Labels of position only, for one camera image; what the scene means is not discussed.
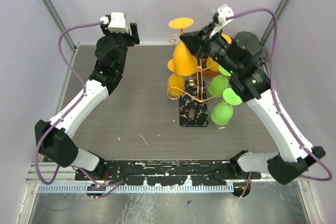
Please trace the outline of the clear champagne flute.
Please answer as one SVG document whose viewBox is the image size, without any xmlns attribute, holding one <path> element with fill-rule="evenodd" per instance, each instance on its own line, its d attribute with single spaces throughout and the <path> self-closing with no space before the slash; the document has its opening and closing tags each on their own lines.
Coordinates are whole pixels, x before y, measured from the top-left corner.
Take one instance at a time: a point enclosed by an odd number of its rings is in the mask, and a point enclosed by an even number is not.
<svg viewBox="0 0 336 224">
<path fill-rule="evenodd" d="M 172 45 L 177 45 L 180 42 L 180 36 L 173 34 L 169 37 L 168 42 Z"/>
</svg>

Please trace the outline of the orange goblet front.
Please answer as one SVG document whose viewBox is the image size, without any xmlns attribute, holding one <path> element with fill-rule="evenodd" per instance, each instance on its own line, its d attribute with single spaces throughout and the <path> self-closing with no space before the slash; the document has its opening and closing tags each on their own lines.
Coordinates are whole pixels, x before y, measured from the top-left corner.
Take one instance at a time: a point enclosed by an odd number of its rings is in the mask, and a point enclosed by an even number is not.
<svg viewBox="0 0 336 224">
<path fill-rule="evenodd" d="M 192 26 L 194 21 L 188 17 L 180 17 L 169 22 L 168 26 L 184 34 L 184 29 Z M 183 77 L 191 76 L 197 72 L 197 60 L 191 55 L 186 45 L 179 41 L 174 49 L 173 58 L 167 63 L 171 72 Z"/>
</svg>

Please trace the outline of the orange goblet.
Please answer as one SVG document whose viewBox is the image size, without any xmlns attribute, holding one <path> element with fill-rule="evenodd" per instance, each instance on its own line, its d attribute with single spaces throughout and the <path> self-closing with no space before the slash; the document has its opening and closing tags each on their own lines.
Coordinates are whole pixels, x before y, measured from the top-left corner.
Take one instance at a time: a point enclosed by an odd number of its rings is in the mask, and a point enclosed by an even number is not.
<svg viewBox="0 0 336 224">
<path fill-rule="evenodd" d="M 172 74 L 169 76 L 168 81 L 167 81 L 168 94 L 173 97 L 179 97 L 182 95 L 183 93 L 182 91 L 184 90 L 184 87 L 185 87 L 184 78 L 182 76 L 179 76 L 177 73 L 175 73 L 173 59 L 171 59 L 167 63 L 167 67 L 172 72 Z"/>
<path fill-rule="evenodd" d="M 229 43 L 232 43 L 232 38 L 226 34 L 222 34 L 222 37 Z M 219 72 L 219 65 L 211 57 L 207 58 L 206 68 L 210 71 Z"/>
<path fill-rule="evenodd" d="M 188 17 L 180 17 L 169 22 L 168 26 L 184 34 L 184 29 L 192 26 L 194 21 Z M 183 77 L 191 76 L 197 72 L 197 60 L 191 55 L 186 45 L 179 41 L 174 49 L 173 58 L 167 63 L 171 72 Z"/>
</svg>

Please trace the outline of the green goblet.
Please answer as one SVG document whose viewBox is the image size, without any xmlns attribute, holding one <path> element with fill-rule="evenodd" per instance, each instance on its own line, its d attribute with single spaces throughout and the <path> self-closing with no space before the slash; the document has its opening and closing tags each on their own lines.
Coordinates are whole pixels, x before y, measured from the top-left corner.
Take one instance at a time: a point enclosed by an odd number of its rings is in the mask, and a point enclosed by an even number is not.
<svg viewBox="0 0 336 224">
<path fill-rule="evenodd" d="M 222 102 L 218 103 L 211 112 L 212 121 L 221 126 L 228 124 L 233 116 L 234 106 L 240 105 L 242 102 L 242 99 L 232 88 L 225 89 Z"/>
<path fill-rule="evenodd" d="M 222 66 L 218 66 L 219 75 L 214 77 L 208 85 L 208 92 L 211 96 L 222 96 L 225 89 L 229 86 L 229 78 L 232 76 L 231 72 L 225 70 Z"/>
</svg>

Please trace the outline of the gold wine glass rack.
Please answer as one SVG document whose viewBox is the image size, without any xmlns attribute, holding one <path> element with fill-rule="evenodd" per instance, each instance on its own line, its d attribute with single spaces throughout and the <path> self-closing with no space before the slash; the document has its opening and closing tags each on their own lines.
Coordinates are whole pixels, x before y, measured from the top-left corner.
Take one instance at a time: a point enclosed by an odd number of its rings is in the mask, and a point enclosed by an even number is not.
<svg viewBox="0 0 336 224">
<path fill-rule="evenodd" d="M 178 101 L 179 126 L 181 127 L 207 127 L 209 124 L 206 85 L 203 73 L 207 71 L 206 60 L 197 60 L 197 72 L 191 76 L 183 77 L 185 87 L 182 95 L 173 97 L 166 92 L 171 100 Z"/>
</svg>

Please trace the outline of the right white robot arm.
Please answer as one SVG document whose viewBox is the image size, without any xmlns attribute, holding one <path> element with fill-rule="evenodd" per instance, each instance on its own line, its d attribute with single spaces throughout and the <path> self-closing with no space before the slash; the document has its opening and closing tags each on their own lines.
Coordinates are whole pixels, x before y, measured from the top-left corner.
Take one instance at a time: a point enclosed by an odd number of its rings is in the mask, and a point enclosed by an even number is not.
<svg viewBox="0 0 336 224">
<path fill-rule="evenodd" d="M 282 185 L 301 176 L 317 159 L 325 156 L 321 146 L 313 146 L 289 118 L 270 78 L 256 62 L 263 51 L 257 36 L 238 32 L 228 42 L 219 31 L 212 35 L 214 23 L 180 35 L 181 42 L 196 59 L 211 58 L 230 72 L 229 84 L 260 118 L 277 146 L 275 153 L 241 151 L 230 159 L 230 172 L 241 179 L 248 172 L 269 174 Z"/>
</svg>

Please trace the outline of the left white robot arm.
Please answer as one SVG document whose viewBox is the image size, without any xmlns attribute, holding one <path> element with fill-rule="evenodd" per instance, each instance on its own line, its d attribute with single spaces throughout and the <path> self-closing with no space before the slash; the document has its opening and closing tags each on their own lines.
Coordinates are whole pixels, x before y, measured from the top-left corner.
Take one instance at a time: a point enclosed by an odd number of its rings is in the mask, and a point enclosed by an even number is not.
<svg viewBox="0 0 336 224">
<path fill-rule="evenodd" d="M 82 90 L 57 115 L 35 125 L 36 154 L 63 168 L 83 168 L 93 180 L 105 174 L 102 159 L 78 148 L 72 138 L 92 110 L 116 89 L 124 73 L 128 48 L 140 43 L 136 23 L 130 23 L 124 32 L 112 23 L 99 25 L 104 36 L 96 43 L 97 61 L 88 81 L 82 83 Z"/>
</svg>

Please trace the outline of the striped grey cloth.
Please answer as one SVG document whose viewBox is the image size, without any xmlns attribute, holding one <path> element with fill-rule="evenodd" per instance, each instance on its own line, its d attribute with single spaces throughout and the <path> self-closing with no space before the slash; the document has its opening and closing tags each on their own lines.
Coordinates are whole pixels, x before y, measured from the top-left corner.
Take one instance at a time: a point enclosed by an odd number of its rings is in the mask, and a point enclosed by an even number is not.
<svg viewBox="0 0 336 224">
<path fill-rule="evenodd" d="M 262 66 L 265 63 L 267 63 L 268 61 L 269 61 L 269 58 L 268 58 L 267 50 L 264 48 L 262 50 L 262 53 L 260 54 L 258 60 L 257 60 L 257 65 Z"/>
</svg>

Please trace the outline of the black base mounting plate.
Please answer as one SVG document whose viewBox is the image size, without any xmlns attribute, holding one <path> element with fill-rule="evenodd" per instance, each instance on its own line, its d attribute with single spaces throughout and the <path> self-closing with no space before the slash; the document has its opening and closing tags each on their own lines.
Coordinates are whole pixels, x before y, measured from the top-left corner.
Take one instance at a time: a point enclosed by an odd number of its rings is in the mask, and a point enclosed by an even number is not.
<svg viewBox="0 0 336 224">
<path fill-rule="evenodd" d="M 98 165 L 88 172 L 94 180 L 107 179 L 112 183 L 123 181 L 126 185 L 150 186 L 183 185 L 188 179 L 192 186 L 226 185 L 228 180 L 246 180 L 242 172 L 227 160 L 114 160 Z"/>
</svg>

